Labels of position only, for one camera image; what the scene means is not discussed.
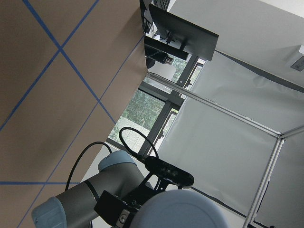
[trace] glass window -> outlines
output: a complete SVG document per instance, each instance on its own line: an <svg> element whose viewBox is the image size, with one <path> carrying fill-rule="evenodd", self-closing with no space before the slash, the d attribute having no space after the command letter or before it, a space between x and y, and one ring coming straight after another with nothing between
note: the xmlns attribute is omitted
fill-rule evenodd
<svg viewBox="0 0 304 228"><path fill-rule="evenodd" d="M203 66L204 66L204 63L205 61L204 60L201 60L199 59L198 62L196 63L194 69L192 70L187 82L185 83L185 86L184 88L187 89L187 90L191 90L195 80L197 79L197 77L199 76ZM182 95L180 94L180 97L185 99L186 96L185 95Z"/></svg>
<svg viewBox="0 0 304 228"><path fill-rule="evenodd" d="M183 70L185 69L185 67L186 67L186 65L187 65L187 63L188 63L191 55L188 55L187 60L183 60L183 59L177 58L175 56L171 56L171 55L169 55L169 56L171 58L173 58L172 65L174 65L175 68L176 68L175 74L174 74L174 76L173 76L173 78L172 78L171 81L174 82L174 83L177 83L177 81L179 80L179 78L180 78Z"/></svg>
<svg viewBox="0 0 304 228"><path fill-rule="evenodd" d="M120 129L127 126L135 128L148 136L163 106L164 102L137 90L111 131L109 138L121 144L118 133ZM135 152L139 151L144 142L144 138L129 130L123 132L123 138Z"/></svg>
<svg viewBox="0 0 304 228"><path fill-rule="evenodd" d="M158 151L159 147L161 146L162 141L166 137L171 125L173 124L177 113L178 113L178 111L172 108L167 119L165 120L164 124L162 125L161 130L153 144L157 151ZM151 156L155 156L155 153L152 148L150 149L148 154Z"/></svg>

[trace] black monitor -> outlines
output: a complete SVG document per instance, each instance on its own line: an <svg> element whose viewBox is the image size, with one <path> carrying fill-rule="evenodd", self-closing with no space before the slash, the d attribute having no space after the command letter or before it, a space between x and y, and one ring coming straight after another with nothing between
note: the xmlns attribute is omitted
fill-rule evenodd
<svg viewBox="0 0 304 228"><path fill-rule="evenodd" d="M217 34L154 5L149 5L149 11L161 38L166 39L170 46L211 61L219 38Z"/></svg>

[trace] metal frame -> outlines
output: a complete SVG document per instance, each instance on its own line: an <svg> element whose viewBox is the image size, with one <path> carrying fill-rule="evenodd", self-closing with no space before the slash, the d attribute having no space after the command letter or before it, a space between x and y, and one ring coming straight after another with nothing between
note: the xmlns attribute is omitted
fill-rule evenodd
<svg viewBox="0 0 304 228"><path fill-rule="evenodd" d="M262 177L262 180L260 182L260 185L258 187L258 190L256 192L256 195L255 195L255 198L253 200L253 203L250 207L250 210L249 210L249 213L248 215L246 216L246 220L243 224L243 228L247 228L248 226L254 226L253 225L253 222L254 222L254 219L257 215L257 211L258 211L258 208L262 202L262 199L263 199L263 196L266 192L266 189L267 189L267 185L268 185L268 182L270 180L270 177L271 177L271 174L272 174L272 171L274 169L274 166L276 164L276 161L277 161L277 158L280 154L280 151L281 151L281 148L282 148L282 145L284 143L285 140L287 140L289 137L293 136L293 135L296 135L296 134L299 134L299 133L302 133L304 132L304 125L301 125L299 127L296 127L294 129L291 129L289 131L286 131L286 132L278 132L278 131L275 131L267 126L264 126L256 121L253 121L251 120L250 118L248 117L245 117L239 113L236 113L224 106L221 106L219 105L218 103L216 102L213 102L211 100L208 100L208 99L205 99L205 98L202 98L200 97L199 95L191 92L191 91L188 91L184 88L182 88L181 86L161 77L160 75L157 75L157 74L154 74L154 73L151 73L151 72L147 72L145 74L145 76L147 78L150 78L164 86L167 86L181 94L184 94L188 97L191 97L192 99L195 99L205 105L208 105L208 106L211 106L233 118L236 118L244 123L247 123L249 124L250 126L253 126L273 137L276 138L276 143L275 143L275 146L274 146L274 149L272 151L272 154L269 158L269 161L268 161L268 164L266 166L266 169L265 169L265 172L264 172L264 175Z"/></svg>
<svg viewBox="0 0 304 228"><path fill-rule="evenodd" d="M296 135L296 134L299 134L299 133L302 133L304 132L304 125L301 125L301 126L298 126L296 128L293 128L289 131L286 131L284 133L281 134L280 138L281 139L287 139L293 135Z"/></svg>
<svg viewBox="0 0 304 228"><path fill-rule="evenodd" d="M148 72L148 73L146 73L146 77L150 78L150 79L152 79L152 80L154 80L158 83L161 83L164 86L167 86L167 87L169 87L169 88L171 88L171 89L173 89L173 90L175 90L175 91L177 91L181 94L184 94L188 97L191 97L191 98L193 98L193 99L195 99L195 100L197 100L197 101L199 101L199 102L201 102L205 105L211 106L211 107L213 107L213 108L215 108L215 109L217 109L217 110L219 110L223 113L226 113L229 116L234 117L234 118L236 118L236 119L238 119L242 122L245 122L245 123L247 123L247 124L249 124L249 125L251 125L251 126L253 126L253 127L255 127L255 128L257 128L257 129L259 129L259 130L261 130L261 131L263 131L263 132L265 132L265 133L267 133L267 134L269 134L273 137L275 137L275 138L279 138L280 135L281 135L281 133L278 132L278 131L275 131L275 130L273 130L269 127L266 127L266 126L254 121L254 120L251 120L250 118L248 118L246 116L243 116L243 115L241 115L237 112L234 112L234 111L232 111L228 108L225 108L224 106L221 106L214 101L208 100L206 98L202 98L199 95L197 95L197 94L195 94L195 93L193 93L193 92L191 92L191 91L189 91L185 88L182 88L182 87L176 85L175 83L173 83L173 82L167 80L166 78L163 78L163 77L161 77L157 74Z"/></svg>
<svg viewBox="0 0 304 228"><path fill-rule="evenodd" d="M262 202L262 198L265 194L267 184L270 181L270 176L271 176L274 166L276 164L276 160L280 154L283 143L284 143L284 140L282 140L282 139L276 140L275 147L274 147L272 154L270 156L270 159L268 161L266 170L264 172L263 178L262 178L260 185L258 187L258 190L256 192L256 196L253 200L249 213L244 222L243 228L247 228L248 224L251 224L257 215L257 210Z"/></svg>

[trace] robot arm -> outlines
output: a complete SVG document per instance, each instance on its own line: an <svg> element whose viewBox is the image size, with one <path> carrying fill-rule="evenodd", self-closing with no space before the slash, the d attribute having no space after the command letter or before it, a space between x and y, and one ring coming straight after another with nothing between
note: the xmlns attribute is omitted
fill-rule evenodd
<svg viewBox="0 0 304 228"><path fill-rule="evenodd" d="M216 205L190 188L191 174L158 158L148 157L143 177L125 151L116 151L98 165L99 173L35 208L36 228L89 228L98 215L120 228L228 228ZM160 178L157 189L147 182ZM168 184L179 190L165 191Z"/></svg>

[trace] ceiling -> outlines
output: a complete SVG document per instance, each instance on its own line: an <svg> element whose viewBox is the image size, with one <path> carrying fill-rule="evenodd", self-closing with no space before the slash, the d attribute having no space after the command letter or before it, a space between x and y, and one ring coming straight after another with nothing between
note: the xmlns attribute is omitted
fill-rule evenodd
<svg viewBox="0 0 304 228"><path fill-rule="evenodd" d="M283 1L264 1L268 4L258 0L192 0L191 4L178 0L170 12L219 34L218 51L304 87L304 70L286 66L304 44L304 13L297 7L301 0L293 0L294 7Z"/></svg>

